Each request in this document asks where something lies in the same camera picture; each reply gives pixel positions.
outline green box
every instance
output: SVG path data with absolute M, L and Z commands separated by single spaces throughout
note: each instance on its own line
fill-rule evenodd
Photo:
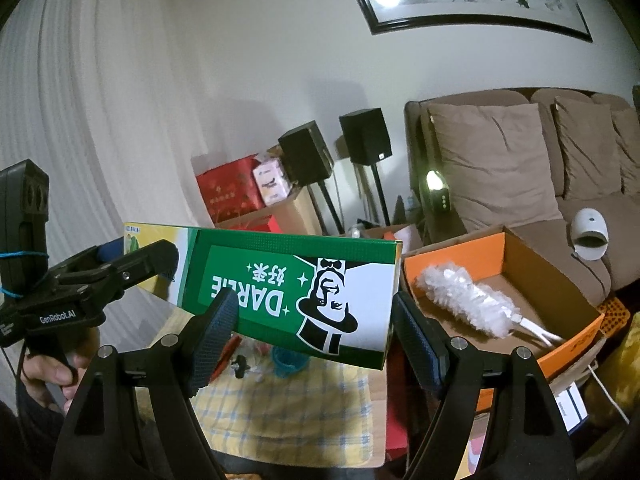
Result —
M 239 334 L 382 370 L 400 242 L 127 223 L 125 252 L 163 238 L 178 247 L 177 272 L 144 289 L 200 314 L 228 286 Z

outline white cable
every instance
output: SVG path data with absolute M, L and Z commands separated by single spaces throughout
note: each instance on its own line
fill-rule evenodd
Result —
M 622 408 L 620 408 L 620 406 L 618 406 L 618 404 L 616 403 L 615 400 L 613 400 L 613 397 L 611 397 L 609 395 L 609 392 L 607 391 L 607 389 L 604 387 L 604 384 L 602 384 L 602 382 L 600 381 L 600 379 L 598 378 L 598 376 L 596 375 L 596 372 L 593 371 L 593 368 L 591 368 L 591 365 L 587 365 L 587 368 L 589 369 L 589 371 L 591 372 L 591 375 L 593 376 L 594 379 L 596 379 L 596 382 L 598 383 L 598 385 L 602 388 L 602 391 L 604 392 L 604 394 L 607 396 L 607 399 L 609 399 L 609 402 L 611 404 L 613 404 L 613 407 L 618 410 L 618 413 L 620 414 L 620 416 L 624 419 L 624 421 L 628 424 L 629 423 L 629 419 L 628 416 L 625 415 L 625 412 L 622 411 Z
M 374 218 L 374 205 L 371 203 L 369 193 L 366 192 L 362 177 L 363 173 L 356 169 L 354 174 L 356 176 L 356 184 L 358 185 L 358 196 L 362 199 L 362 206 L 364 208 L 364 219 L 368 222 L 371 222 Z

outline red box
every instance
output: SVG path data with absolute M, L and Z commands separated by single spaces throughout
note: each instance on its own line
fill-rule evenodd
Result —
M 254 156 L 239 158 L 196 177 L 214 224 L 264 207 L 252 173 L 260 164 Z
M 409 446 L 407 431 L 406 381 L 404 351 L 393 339 L 386 355 L 386 459 L 406 455 Z
M 248 222 L 242 222 L 226 229 L 233 229 L 237 231 L 261 231 L 263 233 L 281 233 L 282 229 L 276 221 L 276 217 L 273 215 L 263 216 L 262 218 L 256 218 L 255 220 L 249 220 Z

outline white curtain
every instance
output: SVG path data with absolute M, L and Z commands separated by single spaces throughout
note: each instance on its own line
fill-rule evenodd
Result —
M 179 0 L 15 8 L 0 32 L 0 167 L 31 158 L 49 174 L 52 264 L 127 220 L 211 225 L 191 167 L 215 146 L 198 122 L 195 59 Z M 108 307 L 102 341 L 140 348 L 170 309 L 133 288 Z

